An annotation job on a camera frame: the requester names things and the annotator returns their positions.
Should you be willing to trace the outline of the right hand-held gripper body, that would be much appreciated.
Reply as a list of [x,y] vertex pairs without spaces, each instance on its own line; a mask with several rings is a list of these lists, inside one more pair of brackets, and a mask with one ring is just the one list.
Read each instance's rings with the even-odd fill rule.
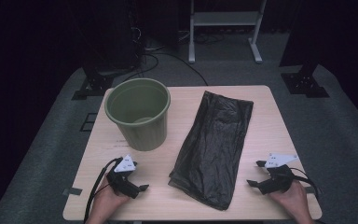
[[262,194],[283,190],[287,191],[292,184],[294,175],[287,164],[298,159],[297,155],[270,153],[266,160],[265,168],[270,176],[263,182],[258,183],[258,189]]

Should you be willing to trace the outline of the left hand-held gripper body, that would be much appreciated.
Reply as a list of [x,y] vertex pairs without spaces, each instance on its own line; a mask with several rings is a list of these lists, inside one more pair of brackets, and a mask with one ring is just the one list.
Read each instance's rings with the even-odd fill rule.
[[109,185],[122,194],[135,199],[141,192],[139,187],[132,184],[128,177],[136,170],[133,166],[131,155],[120,157],[115,160],[115,165],[107,174]]

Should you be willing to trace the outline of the green plastic trash bin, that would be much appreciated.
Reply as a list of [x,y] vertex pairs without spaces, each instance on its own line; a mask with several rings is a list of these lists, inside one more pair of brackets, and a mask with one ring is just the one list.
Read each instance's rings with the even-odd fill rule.
[[135,78],[107,93],[104,111],[130,147],[150,151],[167,137],[170,105],[171,94],[164,84],[151,78]]

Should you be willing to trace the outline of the black plastic garbage bag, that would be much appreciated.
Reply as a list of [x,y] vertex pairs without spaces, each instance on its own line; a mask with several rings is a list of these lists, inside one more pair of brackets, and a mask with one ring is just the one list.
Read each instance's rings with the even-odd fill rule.
[[203,93],[169,185],[214,209],[228,209],[253,107],[252,101]]

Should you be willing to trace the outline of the person's left hand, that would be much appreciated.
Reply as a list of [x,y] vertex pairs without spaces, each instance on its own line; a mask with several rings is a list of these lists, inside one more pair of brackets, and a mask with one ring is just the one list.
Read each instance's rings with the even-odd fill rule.
[[118,208],[131,198],[112,189],[104,177],[98,193],[94,196],[86,224],[104,224]]

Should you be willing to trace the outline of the person's right hand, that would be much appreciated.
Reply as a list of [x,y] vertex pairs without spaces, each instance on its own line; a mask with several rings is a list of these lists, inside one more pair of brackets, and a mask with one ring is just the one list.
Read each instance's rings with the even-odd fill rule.
[[297,224],[314,224],[310,215],[307,193],[298,181],[293,181],[286,192],[275,191],[268,196],[282,206]]

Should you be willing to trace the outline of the black floor tape marking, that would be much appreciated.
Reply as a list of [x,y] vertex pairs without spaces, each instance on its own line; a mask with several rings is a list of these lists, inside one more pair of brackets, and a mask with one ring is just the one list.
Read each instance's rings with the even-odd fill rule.
[[88,113],[85,117],[83,123],[80,126],[81,132],[91,132],[96,121],[97,114],[96,113]]

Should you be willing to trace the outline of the black stand base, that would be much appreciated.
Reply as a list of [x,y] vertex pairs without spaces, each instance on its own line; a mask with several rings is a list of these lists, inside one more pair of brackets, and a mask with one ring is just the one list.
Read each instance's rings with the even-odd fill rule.
[[281,77],[291,94],[303,94],[308,98],[328,98],[329,94],[313,77],[316,62],[304,63],[296,73],[282,73]]
[[108,63],[84,63],[82,68],[86,78],[72,99],[86,100],[89,96],[104,96],[113,84],[114,68]]

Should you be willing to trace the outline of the dark equipment cabinet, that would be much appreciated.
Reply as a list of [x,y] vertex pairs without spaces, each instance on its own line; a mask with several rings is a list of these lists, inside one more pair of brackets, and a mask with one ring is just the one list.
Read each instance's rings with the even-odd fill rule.
[[140,61],[136,0],[88,1],[103,62],[121,69],[136,67]]

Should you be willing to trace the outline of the white metal stand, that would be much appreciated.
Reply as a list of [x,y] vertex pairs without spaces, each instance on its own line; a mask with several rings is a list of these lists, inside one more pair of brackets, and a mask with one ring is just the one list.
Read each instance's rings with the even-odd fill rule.
[[262,63],[263,59],[258,50],[256,40],[264,16],[267,0],[260,0],[260,7],[257,11],[243,12],[197,12],[194,0],[190,0],[190,19],[189,19],[189,43],[188,61],[196,61],[194,31],[196,27],[206,26],[253,26],[253,36],[248,39],[250,49],[256,63]]

